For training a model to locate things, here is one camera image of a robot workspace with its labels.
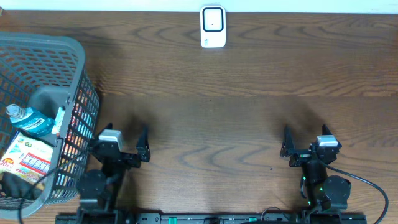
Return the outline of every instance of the mouthwash bottle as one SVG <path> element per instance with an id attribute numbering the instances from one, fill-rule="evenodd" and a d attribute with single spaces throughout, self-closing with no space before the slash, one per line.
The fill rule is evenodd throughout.
<path id="1" fill-rule="evenodd" d="M 35 108 L 21 108 L 11 104 L 7 107 L 7 114 L 10 116 L 14 127 L 27 131 L 33 137 L 40 137 L 51 133 L 55 121 L 44 116 Z"/>

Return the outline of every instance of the wood grain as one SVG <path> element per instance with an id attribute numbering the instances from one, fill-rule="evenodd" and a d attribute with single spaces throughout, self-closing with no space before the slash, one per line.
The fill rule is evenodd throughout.
<path id="1" fill-rule="evenodd" d="M 200 47 L 197 13 L 6 11 L 0 30 L 80 41 L 103 95 L 98 128 L 113 122 L 132 148 L 149 126 L 151 162 L 126 175 L 120 207 L 298 209 L 301 171 L 279 157 L 282 129 L 307 147 L 325 123 L 343 145 L 333 165 L 379 184 L 390 198 L 383 223 L 397 223 L 398 17 L 227 17 L 222 49 Z M 374 222 L 381 194 L 352 184 L 348 210 Z M 77 206 L 52 205 L 25 222 L 53 223 Z"/>

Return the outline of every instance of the plastic basket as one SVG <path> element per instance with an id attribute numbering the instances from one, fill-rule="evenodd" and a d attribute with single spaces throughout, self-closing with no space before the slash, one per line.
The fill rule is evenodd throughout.
<path id="1" fill-rule="evenodd" d="M 52 118 L 61 106 L 65 116 L 60 135 L 41 138 L 54 146 L 50 170 L 79 158 L 46 178 L 40 197 L 25 201 L 23 217 L 44 204 L 66 202 L 77 194 L 100 106 L 84 64 L 83 47 L 71 38 L 0 32 L 0 152 L 17 131 L 5 113 L 7 105 L 32 106 Z M 1 189 L 0 218 L 16 219 L 21 200 Z"/>

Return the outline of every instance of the white background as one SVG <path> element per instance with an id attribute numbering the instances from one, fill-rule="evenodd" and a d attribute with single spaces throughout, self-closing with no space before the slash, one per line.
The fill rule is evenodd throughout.
<path id="1" fill-rule="evenodd" d="M 227 12 L 398 13 L 398 0 L 0 0 L 4 9 L 199 12 L 220 4 Z"/>

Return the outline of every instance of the wire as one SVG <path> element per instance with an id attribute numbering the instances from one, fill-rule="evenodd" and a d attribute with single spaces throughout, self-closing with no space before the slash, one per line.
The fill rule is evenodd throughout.
<path id="1" fill-rule="evenodd" d="M 340 173 L 340 174 L 347 175 L 347 176 L 352 177 L 352 178 L 354 178 L 354 179 L 360 180 L 360 181 L 362 181 L 362 182 L 365 182 L 365 183 L 369 184 L 370 186 L 374 187 L 375 189 L 378 189 L 378 191 L 380 191 L 380 193 L 381 193 L 381 194 L 383 195 L 383 197 L 384 197 L 384 210 L 383 210 L 383 212 L 381 213 L 380 217 L 376 220 L 376 222 L 375 222 L 374 224 L 380 223 L 381 220 L 384 218 L 384 216 L 385 216 L 386 213 L 387 213 L 388 204 L 389 204 L 388 196 L 387 196 L 387 194 L 383 191 L 383 189 L 381 189 L 381 187 L 377 186 L 376 184 L 374 184 L 374 183 L 372 183 L 372 182 L 370 182 L 370 181 L 368 181 L 368 180 L 366 180 L 366 179 L 364 179 L 364 178 L 362 178 L 362 177 L 358 177 L 357 175 L 350 174 L 349 172 L 345 172 L 345 171 L 336 169 L 336 168 L 334 168 L 334 167 L 331 167 L 331 166 L 329 166 L 328 164 L 326 164 L 326 163 L 324 163 L 323 161 L 321 161 L 319 158 L 318 158 L 318 160 L 320 161 L 320 164 L 322 164 L 322 165 L 325 166 L 326 168 L 328 168 L 328 169 L 330 169 L 330 170 L 333 170 L 333 171 L 336 171 L 336 172 L 338 172 L 338 173 Z"/>
<path id="2" fill-rule="evenodd" d="M 34 185 L 30 186 L 30 189 L 24 194 L 24 196 L 22 197 L 21 202 L 20 202 L 20 204 L 19 204 L 19 207 L 18 207 L 18 221 L 19 221 L 19 224 L 24 224 L 24 222 L 22 221 L 22 206 L 24 205 L 24 202 L 25 202 L 25 199 L 27 198 L 27 196 L 28 196 L 29 194 L 31 194 L 32 191 L 36 188 L 36 186 L 37 186 L 39 183 L 41 183 L 46 177 L 48 177 L 49 175 L 53 174 L 55 171 L 58 171 L 58 170 L 60 170 L 60 169 L 63 169 L 66 165 L 68 165 L 68 164 L 71 163 L 71 162 L 75 162 L 75 161 L 78 161 L 78 158 L 71 159 L 71 160 L 69 160 L 68 162 L 66 162 L 66 163 L 64 163 L 64 164 L 62 164 L 62 165 L 60 165 L 59 167 L 54 168 L 54 169 L 48 171 L 44 176 L 42 176 L 41 178 L 39 178 L 39 179 L 36 181 L 36 183 L 35 183 Z"/>
<path id="3" fill-rule="evenodd" d="M 264 215 L 268 212 L 268 210 L 270 210 L 270 209 L 272 209 L 272 208 L 276 208 L 276 209 L 278 209 L 279 211 L 281 211 L 282 212 L 282 215 L 287 219 L 287 221 L 289 220 L 289 218 L 287 218 L 287 216 L 285 215 L 285 213 L 280 209 L 280 208 L 278 208 L 278 207 L 275 207 L 275 206 L 271 206 L 271 207 L 269 207 L 269 208 L 267 208 L 267 209 L 265 209 L 264 211 L 263 211 L 263 213 L 261 214 L 261 221 L 264 221 Z"/>

